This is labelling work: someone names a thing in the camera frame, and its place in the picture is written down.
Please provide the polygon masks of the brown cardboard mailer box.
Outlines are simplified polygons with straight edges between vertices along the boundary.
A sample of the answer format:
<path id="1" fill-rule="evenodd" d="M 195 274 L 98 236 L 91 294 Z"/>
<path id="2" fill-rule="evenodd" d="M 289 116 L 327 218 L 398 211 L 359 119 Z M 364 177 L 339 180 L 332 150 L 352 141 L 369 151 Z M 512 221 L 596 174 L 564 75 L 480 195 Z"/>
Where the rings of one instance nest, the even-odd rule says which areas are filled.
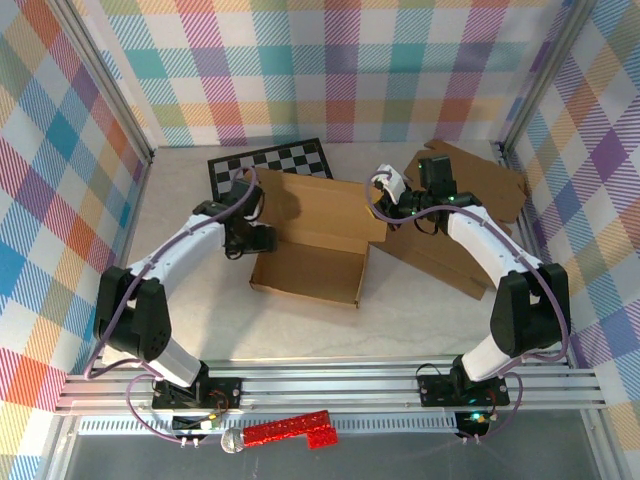
<path id="1" fill-rule="evenodd" d="M 260 253 L 255 290 L 357 308 L 370 246 L 388 227 L 369 208 L 362 183 L 258 168 L 264 191 L 259 221 L 276 230 L 277 249 Z"/>
<path id="2" fill-rule="evenodd" d="M 407 183 L 420 187 L 418 160 L 447 155 L 457 189 L 474 194 L 493 220 L 510 233 L 528 197 L 524 176 L 493 161 L 469 153 L 441 140 L 431 140 L 417 151 L 404 169 Z M 493 286 L 478 262 L 457 242 L 439 232 L 434 224 L 421 220 L 420 227 L 405 224 L 389 231 L 383 243 L 374 246 L 422 272 L 479 300 Z"/>

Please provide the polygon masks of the small controller board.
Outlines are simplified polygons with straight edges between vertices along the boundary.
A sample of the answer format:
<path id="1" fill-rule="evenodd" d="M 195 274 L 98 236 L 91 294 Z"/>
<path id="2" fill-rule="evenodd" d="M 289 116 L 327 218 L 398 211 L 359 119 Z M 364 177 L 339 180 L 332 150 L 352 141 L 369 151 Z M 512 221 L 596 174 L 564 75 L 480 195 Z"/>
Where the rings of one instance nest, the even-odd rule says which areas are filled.
<path id="1" fill-rule="evenodd" d="M 456 435 L 461 439 L 482 437 L 489 432 L 493 411 L 456 412 Z"/>
<path id="2" fill-rule="evenodd" d="M 217 429 L 223 416 L 210 413 L 201 417 L 174 416 L 171 420 L 171 429 L 178 432 L 200 432 Z"/>

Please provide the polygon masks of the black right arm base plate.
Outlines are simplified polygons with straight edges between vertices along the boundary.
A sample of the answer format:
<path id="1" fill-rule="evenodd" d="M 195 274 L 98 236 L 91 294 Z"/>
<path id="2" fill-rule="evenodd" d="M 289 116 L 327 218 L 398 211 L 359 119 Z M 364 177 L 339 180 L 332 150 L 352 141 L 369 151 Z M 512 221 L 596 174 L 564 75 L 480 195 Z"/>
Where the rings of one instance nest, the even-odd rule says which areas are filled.
<path id="1" fill-rule="evenodd" d="M 510 397 L 504 379 L 497 377 L 471 382 L 455 375 L 417 377 L 423 407 L 507 406 Z"/>

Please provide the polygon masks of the black grey checkerboard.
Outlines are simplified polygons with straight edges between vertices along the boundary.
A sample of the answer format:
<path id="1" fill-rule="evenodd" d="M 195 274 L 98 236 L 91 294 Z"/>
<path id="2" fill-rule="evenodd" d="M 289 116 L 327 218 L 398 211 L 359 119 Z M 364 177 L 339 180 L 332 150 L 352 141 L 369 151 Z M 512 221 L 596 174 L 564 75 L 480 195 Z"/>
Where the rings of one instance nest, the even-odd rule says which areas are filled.
<path id="1" fill-rule="evenodd" d="M 219 200 L 228 193 L 236 171 L 248 167 L 333 178 L 320 139 L 312 138 L 209 160 L 213 198 Z"/>

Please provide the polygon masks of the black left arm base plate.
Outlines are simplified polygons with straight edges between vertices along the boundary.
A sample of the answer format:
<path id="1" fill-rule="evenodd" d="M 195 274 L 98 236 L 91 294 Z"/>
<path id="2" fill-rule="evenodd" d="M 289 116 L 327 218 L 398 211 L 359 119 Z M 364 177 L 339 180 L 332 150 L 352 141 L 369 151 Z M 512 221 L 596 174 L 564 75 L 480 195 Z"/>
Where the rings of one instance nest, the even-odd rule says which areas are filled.
<path id="1" fill-rule="evenodd" d="M 237 409 L 240 405 L 242 379 L 239 377 L 197 378 L 189 387 L 168 381 L 152 382 L 154 409 L 218 410 Z"/>

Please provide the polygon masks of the aluminium front frame rail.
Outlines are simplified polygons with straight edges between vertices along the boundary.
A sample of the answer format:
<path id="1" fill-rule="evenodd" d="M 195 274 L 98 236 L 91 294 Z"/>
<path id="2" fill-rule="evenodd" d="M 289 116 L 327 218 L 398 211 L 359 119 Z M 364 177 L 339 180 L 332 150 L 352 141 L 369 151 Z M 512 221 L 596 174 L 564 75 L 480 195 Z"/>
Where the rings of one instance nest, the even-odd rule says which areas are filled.
<path id="1" fill-rule="evenodd" d="M 413 413 L 420 409 L 417 374 L 445 374 L 452 362 L 450 356 L 329 357 L 212 360 L 209 367 L 215 377 L 242 379 L 241 413 Z M 522 401 L 523 410 L 591 410 L 606 405 L 591 369 L 528 360 L 514 371 L 518 376 L 507 379 L 506 385 L 510 398 Z M 147 412 L 152 388 L 149 381 L 132 381 L 139 373 L 125 366 L 92 381 L 71 375 L 55 411 L 124 414 L 124 395 L 130 390 L 133 405 Z"/>

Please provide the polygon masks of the silver glitter ball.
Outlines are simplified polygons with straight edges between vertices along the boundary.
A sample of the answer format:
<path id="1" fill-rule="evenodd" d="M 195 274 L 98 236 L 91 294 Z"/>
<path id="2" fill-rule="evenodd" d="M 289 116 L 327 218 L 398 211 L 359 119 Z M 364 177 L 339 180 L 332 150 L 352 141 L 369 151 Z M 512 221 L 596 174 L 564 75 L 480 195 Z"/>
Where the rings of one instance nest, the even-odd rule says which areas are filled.
<path id="1" fill-rule="evenodd" d="M 235 454 L 245 449 L 243 431 L 239 428 L 229 428 L 224 431 L 220 440 L 224 452 Z"/>

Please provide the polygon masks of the aluminium frame post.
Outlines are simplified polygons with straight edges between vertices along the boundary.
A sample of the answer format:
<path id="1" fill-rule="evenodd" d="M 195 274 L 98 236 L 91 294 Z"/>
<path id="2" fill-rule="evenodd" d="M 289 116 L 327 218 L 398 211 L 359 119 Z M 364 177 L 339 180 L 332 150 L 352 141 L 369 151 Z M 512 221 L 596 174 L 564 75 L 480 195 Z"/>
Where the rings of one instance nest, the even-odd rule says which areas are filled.
<path id="1" fill-rule="evenodd" d="M 535 56 L 495 138 L 494 144 L 502 155 L 508 156 L 515 149 L 597 1 L 562 0 L 550 26 L 544 30 L 541 46 L 535 49 Z"/>
<path id="2" fill-rule="evenodd" d="M 153 163 L 154 148 L 146 138 L 124 95 L 117 86 L 106 62 L 72 0 L 46 0 L 64 32 L 70 37 L 85 68 L 103 94 L 115 118 L 147 165 Z"/>

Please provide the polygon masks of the red glitter block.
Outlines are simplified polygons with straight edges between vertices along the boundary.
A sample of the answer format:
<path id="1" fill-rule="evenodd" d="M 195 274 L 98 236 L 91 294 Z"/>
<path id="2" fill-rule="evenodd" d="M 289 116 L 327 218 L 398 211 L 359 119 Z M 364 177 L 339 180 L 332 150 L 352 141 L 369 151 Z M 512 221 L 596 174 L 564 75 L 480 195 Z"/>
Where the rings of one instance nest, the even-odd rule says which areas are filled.
<path id="1" fill-rule="evenodd" d="M 337 430 L 332 426 L 327 410 L 274 420 L 242 430 L 242 439 L 246 447 L 256 447 L 299 436 L 306 438 L 311 450 L 338 443 Z"/>

